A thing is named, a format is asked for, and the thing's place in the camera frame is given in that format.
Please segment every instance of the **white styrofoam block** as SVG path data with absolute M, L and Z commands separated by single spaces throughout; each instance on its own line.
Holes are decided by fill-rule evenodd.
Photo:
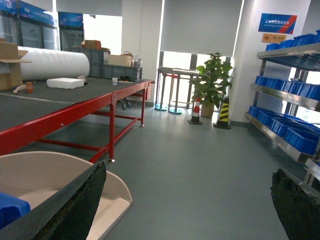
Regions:
M 83 87 L 85 85 L 85 81 L 83 79 L 61 77 L 48 79 L 46 84 L 49 88 L 75 89 Z

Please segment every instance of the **red metal frame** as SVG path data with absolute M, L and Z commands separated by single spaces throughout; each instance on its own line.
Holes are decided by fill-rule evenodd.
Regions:
M 153 82 L 145 81 L 133 86 L 128 86 L 103 96 L 99 96 L 87 101 L 73 104 L 69 107 L 55 111 L 51 114 L 37 118 L 32 121 L 8 128 L 0 132 L 0 155 L 9 154 L 33 141 L 64 145 L 73 148 L 80 148 L 97 153 L 90 159 L 95 163 L 104 153 L 109 153 L 109 158 L 114 158 L 115 143 L 137 122 L 144 124 L 145 102 L 147 90 Z M 130 95 L 142 97 L 141 117 L 130 117 L 116 115 L 116 103 L 118 100 Z M 99 111 L 101 108 L 110 105 L 110 112 Z M 106 146 L 90 146 L 71 142 L 55 141 L 43 139 L 42 137 L 68 125 L 89 114 L 101 115 L 110 118 L 109 121 L 109 143 Z M 130 119 L 131 122 L 115 136 L 115 118 Z

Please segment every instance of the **traffic cone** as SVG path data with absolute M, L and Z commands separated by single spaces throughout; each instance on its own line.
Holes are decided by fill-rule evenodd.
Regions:
M 229 125 L 229 97 L 228 96 L 224 98 L 222 107 L 220 108 L 218 121 L 214 123 L 213 126 L 219 129 L 231 129 Z
M 188 120 L 188 123 L 195 125 L 202 125 L 200 121 L 200 97 L 196 98 L 195 106 L 192 112 L 191 120 Z

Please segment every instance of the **white foam roll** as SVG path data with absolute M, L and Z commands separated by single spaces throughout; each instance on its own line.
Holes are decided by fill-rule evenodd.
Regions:
M 83 53 L 24 46 L 18 49 L 28 51 L 22 59 L 31 61 L 20 64 L 23 80 L 86 77 L 90 71 L 89 60 Z

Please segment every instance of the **white cup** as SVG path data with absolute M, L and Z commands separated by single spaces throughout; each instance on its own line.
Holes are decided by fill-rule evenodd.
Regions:
M 118 84 L 118 78 L 117 77 L 113 77 L 112 78 L 112 85 L 117 85 Z

